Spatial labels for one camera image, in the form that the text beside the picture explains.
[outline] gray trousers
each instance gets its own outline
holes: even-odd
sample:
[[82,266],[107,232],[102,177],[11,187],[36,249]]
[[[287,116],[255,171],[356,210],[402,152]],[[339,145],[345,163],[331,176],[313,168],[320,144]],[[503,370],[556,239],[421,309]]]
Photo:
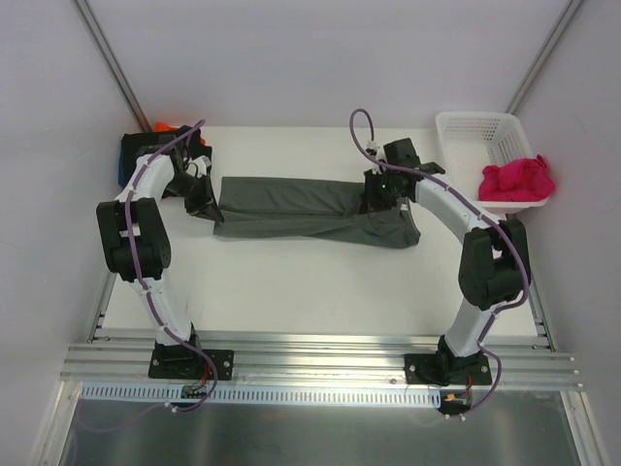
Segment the gray trousers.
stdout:
[[304,236],[392,249],[418,244],[420,232],[407,199],[389,211],[361,215],[363,192],[362,183],[225,177],[219,200],[225,221],[215,225],[213,234],[249,239]]

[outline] orange object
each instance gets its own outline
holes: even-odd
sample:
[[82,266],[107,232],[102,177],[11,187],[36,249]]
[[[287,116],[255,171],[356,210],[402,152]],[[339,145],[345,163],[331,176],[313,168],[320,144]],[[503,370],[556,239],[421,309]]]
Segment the orange object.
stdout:
[[[155,122],[155,126],[153,126],[153,131],[155,133],[161,133],[164,131],[177,131],[178,128],[176,128],[175,126],[169,126],[166,123],[162,123],[161,121],[157,121]],[[207,143],[203,138],[201,138],[201,143],[203,144],[203,146]]]

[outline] pink cloth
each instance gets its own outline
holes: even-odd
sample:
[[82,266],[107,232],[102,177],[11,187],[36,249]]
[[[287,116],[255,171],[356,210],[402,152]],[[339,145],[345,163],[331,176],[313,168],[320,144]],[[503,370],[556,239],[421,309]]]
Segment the pink cloth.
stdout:
[[541,201],[556,188],[541,155],[513,160],[502,167],[489,165],[483,169],[483,176],[478,187],[480,201]]

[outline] white basket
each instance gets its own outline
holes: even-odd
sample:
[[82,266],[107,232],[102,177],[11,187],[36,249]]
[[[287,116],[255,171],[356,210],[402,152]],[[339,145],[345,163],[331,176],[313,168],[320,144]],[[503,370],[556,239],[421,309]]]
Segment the white basket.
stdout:
[[[507,165],[518,158],[534,158],[519,119],[493,112],[442,112],[436,116],[441,162],[455,187],[478,199],[487,165]],[[515,214],[547,202],[478,203],[493,214]]]

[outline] metal floor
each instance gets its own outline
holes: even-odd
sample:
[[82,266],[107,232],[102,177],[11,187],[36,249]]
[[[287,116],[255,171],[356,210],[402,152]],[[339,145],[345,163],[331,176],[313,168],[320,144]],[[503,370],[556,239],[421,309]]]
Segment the metal floor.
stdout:
[[[91,426],[146,403],[82,401]],[[498,392],[466,421],[415,408],[206,404],[109,434],[72,426],[62,465],[579,465],[560,394]]]

